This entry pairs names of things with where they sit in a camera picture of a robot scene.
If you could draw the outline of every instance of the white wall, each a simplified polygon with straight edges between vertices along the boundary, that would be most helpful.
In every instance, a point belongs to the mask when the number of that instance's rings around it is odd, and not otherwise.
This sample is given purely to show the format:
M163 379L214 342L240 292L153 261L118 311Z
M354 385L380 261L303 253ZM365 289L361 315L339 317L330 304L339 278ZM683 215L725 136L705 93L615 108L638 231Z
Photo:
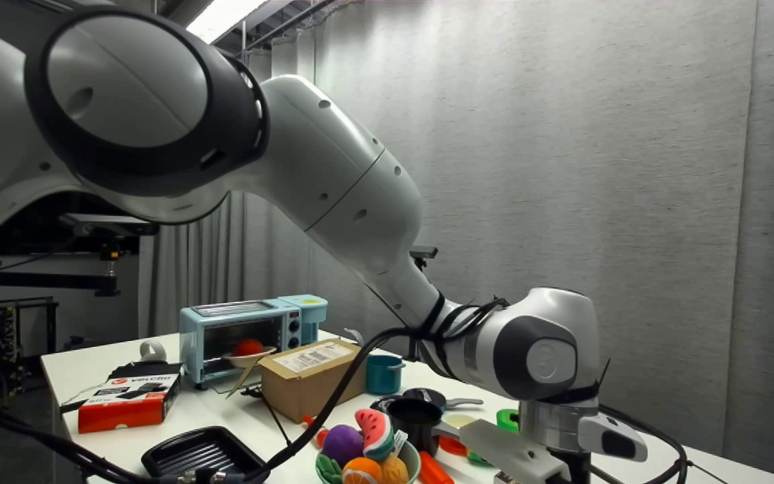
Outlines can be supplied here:
M608 402L721 449L752 30L752 0L362 0L277 41L273 73L314 78L408 166L445 295L589 292ZM248 289L389 323L252 203Z

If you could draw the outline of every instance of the purple toy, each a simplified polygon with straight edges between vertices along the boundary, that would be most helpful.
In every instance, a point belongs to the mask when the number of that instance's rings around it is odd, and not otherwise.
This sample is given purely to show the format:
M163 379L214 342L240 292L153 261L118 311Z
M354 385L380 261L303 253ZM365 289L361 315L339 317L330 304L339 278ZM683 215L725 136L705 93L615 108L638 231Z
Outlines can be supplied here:
M329 453L330 459L339 461L339 467L345 467L345 461L354 459L362 453L362 434L357 428L349 425L335 425L330 428L322 453Z

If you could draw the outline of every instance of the black tray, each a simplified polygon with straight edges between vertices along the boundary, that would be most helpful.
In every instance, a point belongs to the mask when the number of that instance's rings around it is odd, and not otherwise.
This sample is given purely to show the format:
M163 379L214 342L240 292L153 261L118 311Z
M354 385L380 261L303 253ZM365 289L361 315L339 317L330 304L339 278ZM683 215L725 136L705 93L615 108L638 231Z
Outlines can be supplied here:
M224 473L240 473L248 481L252 477L255 484L263 459L225 428L200 428L150 447L143 453L143 465L150 475L175 477L182 473L213 467Z

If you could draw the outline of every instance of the ceiling light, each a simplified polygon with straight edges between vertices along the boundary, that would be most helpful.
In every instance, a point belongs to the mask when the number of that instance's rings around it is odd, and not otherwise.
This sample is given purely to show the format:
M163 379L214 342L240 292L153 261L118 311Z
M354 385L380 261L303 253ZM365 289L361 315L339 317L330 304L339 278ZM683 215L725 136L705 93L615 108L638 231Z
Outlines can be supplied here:
M191 34L202 36L204 42L214 42L243 19L248 19L255 7L267 0L213 0L191 24Z

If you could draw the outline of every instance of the small container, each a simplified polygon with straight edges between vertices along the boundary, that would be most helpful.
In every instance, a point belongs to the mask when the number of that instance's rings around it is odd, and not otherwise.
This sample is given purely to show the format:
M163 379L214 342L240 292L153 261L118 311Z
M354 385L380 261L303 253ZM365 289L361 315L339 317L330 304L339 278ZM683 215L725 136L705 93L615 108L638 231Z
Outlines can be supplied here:
M518 410L515 408L501 408L495 414L495 420L497 420L501 429L518 433Z
M365 356L365 391L396 394L402 386L402 356L372 355Z

